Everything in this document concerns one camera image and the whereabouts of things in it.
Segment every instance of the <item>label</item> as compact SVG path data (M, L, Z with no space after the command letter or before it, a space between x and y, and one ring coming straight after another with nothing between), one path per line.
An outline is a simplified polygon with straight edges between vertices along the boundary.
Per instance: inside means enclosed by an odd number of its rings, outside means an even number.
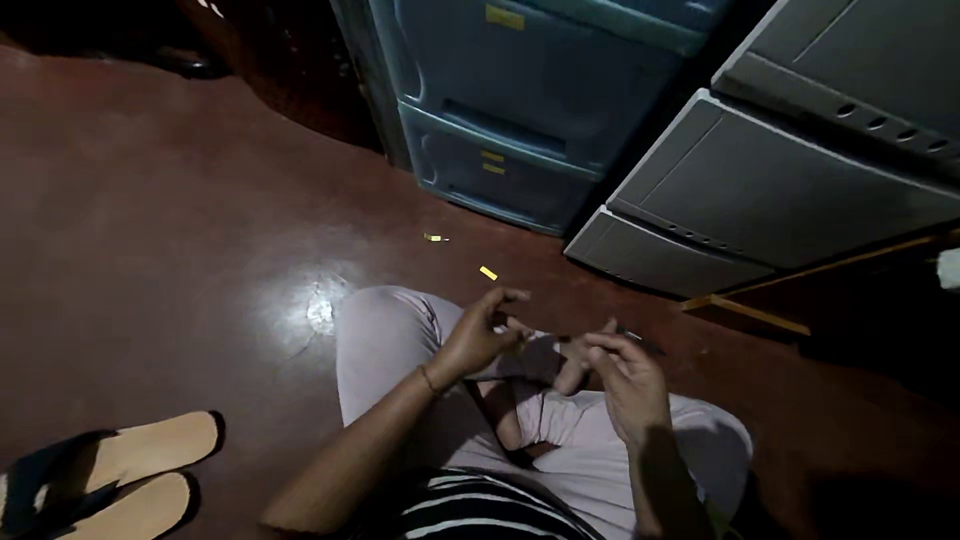
M489 163L484 163L484 164L483 164L483 168L486 169L486 170L488 170L488 171L490 171L490 172L492 172L492 173L496 173L496 174L503 174L503 173L507 172L507 169L505 169L505 168L503 168L503 167L498 167L498 166L496 166L496 165L490 165Z
M523 30L523 15L508 12L503 8L487 4L487 22L506 26L514 30Z
M499 154L494 154L493 152L488 152L488 151L486 151L486 150L481 150L481 151L480 151L480 156L482 156L482 157L484 157L484 158L486 158L486 159L488 159L488 160L490 160L490 161L499 161L499 162L501 162L501 163L503 162L503 156L500 156Z

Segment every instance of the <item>yellow paper scrap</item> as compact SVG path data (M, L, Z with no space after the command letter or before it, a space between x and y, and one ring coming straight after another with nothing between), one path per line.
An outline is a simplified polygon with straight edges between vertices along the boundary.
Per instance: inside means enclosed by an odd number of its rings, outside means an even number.
M487 276L488 278L490 278L491 281L493 282L496 281L496 274L491 272L490 268L487 268L486 266L481 266L480 272L483 273L484 276Z

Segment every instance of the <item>person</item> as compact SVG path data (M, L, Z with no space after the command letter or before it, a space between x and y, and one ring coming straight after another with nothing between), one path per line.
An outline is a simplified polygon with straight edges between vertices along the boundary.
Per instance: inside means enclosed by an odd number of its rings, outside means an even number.
M613 321L563 343L501 311L529 300L496 288L463 310L395 286L346 299L336 360L346 428L261 522L357 539L713 538L702 500L735 512L753 451L743 425L668 395L658 365L610 333ZM603 392L576 391L588 369ZM504 452L543 441L557 448L530 469Z

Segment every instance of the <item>hand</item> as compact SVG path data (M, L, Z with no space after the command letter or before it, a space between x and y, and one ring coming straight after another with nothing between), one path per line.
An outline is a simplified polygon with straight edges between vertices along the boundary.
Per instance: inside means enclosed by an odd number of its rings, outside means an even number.
M627 449L641 450L652 429L672 432L666 382L653 359L622 335L588 333L583 338L591 346L588 362L603 378L613 429Z
M615 331L616 319L611 317L598 332L614 333ZM565 396L572 396L580 390L584 378L590 371L590 363L587 360L589 349L590 346L584 341L582 335L570 338L565 342L561 341L560 356L563 359L561 360L560 371L557 372L557 377L553 380L554 390Z
M435 390L447 388L482 370L497 355L519 345L532 333L513 317L498 311L501 304L516 300L530 300L530 293L497 287L464 311L453 333L425 366L426 376ZM493 331L493 327L504 323L507 330Z

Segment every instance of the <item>bracelet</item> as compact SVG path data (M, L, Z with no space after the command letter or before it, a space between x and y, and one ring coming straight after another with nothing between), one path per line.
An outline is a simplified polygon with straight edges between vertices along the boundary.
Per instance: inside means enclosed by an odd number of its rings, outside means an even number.
M426 387L430 389L430 392L432 392L434 396L439 396L440 392L434 388L433 382L430 382L430 378L426 376L426 368L422 365L419 365L417 366L417 369L420 371L420 374L423 375L423 380L426 381Z

